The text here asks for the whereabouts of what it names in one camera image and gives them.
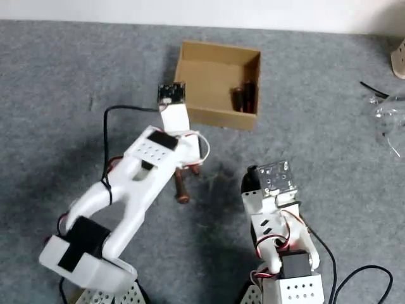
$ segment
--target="open cardboard box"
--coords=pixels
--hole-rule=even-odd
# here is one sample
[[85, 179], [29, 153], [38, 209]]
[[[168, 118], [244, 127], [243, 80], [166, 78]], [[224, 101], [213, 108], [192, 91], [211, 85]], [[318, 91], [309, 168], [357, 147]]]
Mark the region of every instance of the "open cardboard box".
[[[185, 82], [189, 118], [200, 124], [253, 130], [259, 106], [260, 51], [236, 46], [184, 41], [175, 82]], [[256, 85], [253, 113], [234, 110], [232, 89]]]

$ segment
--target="gray carpet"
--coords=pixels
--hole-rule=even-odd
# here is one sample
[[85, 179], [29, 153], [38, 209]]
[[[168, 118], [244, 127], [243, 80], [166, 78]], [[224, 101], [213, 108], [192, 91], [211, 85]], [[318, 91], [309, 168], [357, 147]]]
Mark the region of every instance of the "gray carpet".
[[[259, 48], [260, 116], [254, 132], [193, 125], [212, 154], [189, 177], [189, 205], [169, 183], [122, 258], [134, 265], [153, 303], [233, 303], [257, 266], [239, 198], [246, 167], [285, 158], [300, 187], [302, 213], [335, 253], [339, 280], [364, 264], [395, 278], [386, 303], [405, 296], [404, 164], [376, 142], [364, 80], [395, 91], [398, 40], [267, 30], [56, 22], [0, 22], [1, 303], [61, 303], [58, 276], [37, 261], [56, 219], [100, 177], [102, 114], [117, 103], [154, 106], [171, 81], [184, 39]], [[110, 118], [119, 155], [153, 113]], [[122, 208], [95, 216], [114, 227]], [[320, 256], [325, 295], [332, 268]], [[339, 303], [376, 303], [384, 274], [369, 270]], [[68, 292], [73, 286], [67, 285]]]

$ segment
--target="plastic bag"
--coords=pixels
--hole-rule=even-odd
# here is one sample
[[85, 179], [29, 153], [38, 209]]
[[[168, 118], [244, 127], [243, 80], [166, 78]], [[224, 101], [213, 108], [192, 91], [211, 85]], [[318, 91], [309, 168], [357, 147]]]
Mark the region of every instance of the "plastic bag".
[[378, 103], [372, 117], [377, 134], [385, 139], [393, 154], [405, 157], [405, 94]]

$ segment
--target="white wall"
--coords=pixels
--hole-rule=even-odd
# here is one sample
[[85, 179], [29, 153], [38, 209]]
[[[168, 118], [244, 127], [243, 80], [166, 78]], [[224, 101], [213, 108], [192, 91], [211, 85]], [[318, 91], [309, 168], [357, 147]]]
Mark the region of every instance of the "white wall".
[[0, 0], [0, 18], [405, 37], [405, 0]]

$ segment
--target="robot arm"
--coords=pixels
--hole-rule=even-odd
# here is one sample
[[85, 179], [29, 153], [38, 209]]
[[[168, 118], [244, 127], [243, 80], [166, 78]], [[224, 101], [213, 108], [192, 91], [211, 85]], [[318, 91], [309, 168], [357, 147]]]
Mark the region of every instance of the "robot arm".
[[[200, 135], [189, 130], [184, 101], [174, 94], [184, 96], [184, 86], [164, 86], [159, 88], [161, 91], [164, 94], [159, 94], [159, 106], [165, 131], [148, 127], [108, 174], [111, 191], [102, 182], [90, 187], [72, 204], [66, 234], [52, 236], [39, 257], [41, 264], [81, 288], [119, 294], [132, 286], [137, 272], [118, 257], [176, 168], [202, 162]], [[113, 231], [90, 219], [115, 203], [125, 204], [125, 212]]]
[[258, 257], [263, 304], [321, 304], [320, 259], [299, 216], [297, 188], [287, 161], [249, 167], [241, 195]]

